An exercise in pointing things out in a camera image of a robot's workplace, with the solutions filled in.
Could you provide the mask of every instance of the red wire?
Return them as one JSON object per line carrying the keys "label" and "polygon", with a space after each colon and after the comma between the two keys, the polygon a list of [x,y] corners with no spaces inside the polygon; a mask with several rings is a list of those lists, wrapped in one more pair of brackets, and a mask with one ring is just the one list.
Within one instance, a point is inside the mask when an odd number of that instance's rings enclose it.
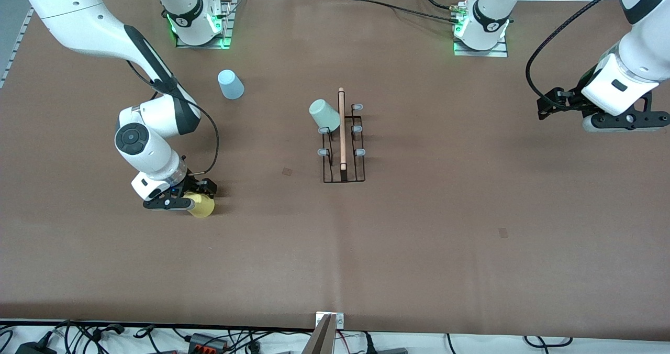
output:
{"label": "red wire", "polygon": [[342,337],[342,343],[344,344],[344,347],[347,348],[347,354],[351,354],[351,351],[349,350],[349,345],[347,345],[347,339],[342,334],[342,331],[338,330],[337,333],[338,335],[340,335],[340,337]]}

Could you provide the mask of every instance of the light blue cup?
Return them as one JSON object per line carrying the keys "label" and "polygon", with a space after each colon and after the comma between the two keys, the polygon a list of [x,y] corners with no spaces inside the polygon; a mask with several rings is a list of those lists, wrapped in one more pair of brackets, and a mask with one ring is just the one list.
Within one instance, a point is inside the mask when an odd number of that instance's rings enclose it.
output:
{"label": "light blue cup", "polygon": [[223,70],[218,73],[218,85],[221,87],[223,96],[229,99],[239,98],[244,93],[242,81],[232,70]]}
{"label": "light blue cup", "polygon": [[309,106],[309,113],[319,128],[327,127],[330,132],[340,127],[340,114],[325,99],[317,99]]}

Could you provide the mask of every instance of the wooden handle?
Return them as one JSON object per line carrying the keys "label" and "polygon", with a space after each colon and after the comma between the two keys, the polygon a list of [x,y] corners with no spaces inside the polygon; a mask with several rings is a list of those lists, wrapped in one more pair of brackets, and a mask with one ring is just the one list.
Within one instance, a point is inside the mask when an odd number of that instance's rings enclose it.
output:
{"label": "wooden handle", "polygon": [[340,171],[347,170],[347,129],[344,125],[344,88],[337,92],[340,111]]}

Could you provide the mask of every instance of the brown tabletop surface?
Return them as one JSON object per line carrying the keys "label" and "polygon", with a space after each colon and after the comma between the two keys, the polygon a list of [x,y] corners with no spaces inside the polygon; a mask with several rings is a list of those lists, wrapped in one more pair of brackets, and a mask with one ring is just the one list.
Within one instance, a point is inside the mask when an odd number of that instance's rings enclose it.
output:
{"label": "brown tabletop surface", "polygon": [[[247,0],[231,49],[175,49],[158,0],[105,2],[218,123],[217,207],[144,210],[113,135],[153,91],[34,18],[0,90],[2,318],[307,328],[340,311],[350,330],[670,340],[667,130],[541,122],[524,79],[583,2],[519,3],[506,59],[455,57],[450,25],[343,0]],[[596,6],[540,55],[537,85],[571,89],[627,30],[617,1]],[[308,106],[338,87],[364,104],[359,184],[321,183]],[[170,144],[199,170],[213,130]]]}

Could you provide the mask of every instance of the brown table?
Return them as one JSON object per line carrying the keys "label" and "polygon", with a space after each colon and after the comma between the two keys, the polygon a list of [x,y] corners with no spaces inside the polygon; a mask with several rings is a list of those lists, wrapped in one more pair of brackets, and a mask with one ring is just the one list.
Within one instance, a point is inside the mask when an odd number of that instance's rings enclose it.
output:
{"label": "brown table", "polygon": [[[667,130],[540,122],[524,80],[584,3],[519,3],[493,59],[453,56],[441,22],[342,0],[248,0],[232,49],[174,49],[157,0],[105,1],[217,121],[215,214],[143,209],[113,134],[152,91],[34,19],[0,91],[0,316],[306,328],[331,309],[351,330],[670,340]],[[538,86],[574,86],[628,27],[596,6],[540,56]],[[362,184],[320,180],[308,106],[340,86],[365,105]],[[205,120],[170,143],[194,170],[213,156]]]}

